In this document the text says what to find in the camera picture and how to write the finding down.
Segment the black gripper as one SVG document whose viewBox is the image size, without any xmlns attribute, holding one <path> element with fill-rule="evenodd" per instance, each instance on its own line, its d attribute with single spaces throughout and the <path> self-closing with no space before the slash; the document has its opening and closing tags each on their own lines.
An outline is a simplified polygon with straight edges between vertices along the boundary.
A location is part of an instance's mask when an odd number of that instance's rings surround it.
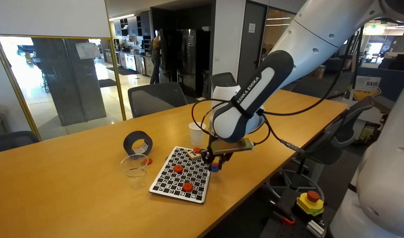
<svg viewBox="0 0 404 238">
<path fill-rule="evenodd" d="M 231 152 L 215 152 L 211 147 L 202 151 L 202 162 L 210 170 L 211 164 L 218 163 L 220 168 L 231 159 Z"/>
</svg>

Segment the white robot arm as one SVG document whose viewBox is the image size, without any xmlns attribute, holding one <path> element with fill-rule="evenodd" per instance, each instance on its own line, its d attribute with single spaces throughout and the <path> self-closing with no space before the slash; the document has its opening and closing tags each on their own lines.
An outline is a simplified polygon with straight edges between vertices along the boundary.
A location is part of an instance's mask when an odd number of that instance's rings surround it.
<svg viewBox="0 0 404 238">
<path fill-rule="evenodd" d="M 377 18 L 404 23 L 404 0 L 307 0 L 252 82 L 215 111 L 215 135 L 225 142 L 241 139 L 273 93 L 311 73 Z M 330 232 L 334 238 L 404 238 L 404 89 L 377 140 L 365 150 Z"/>
</svg>

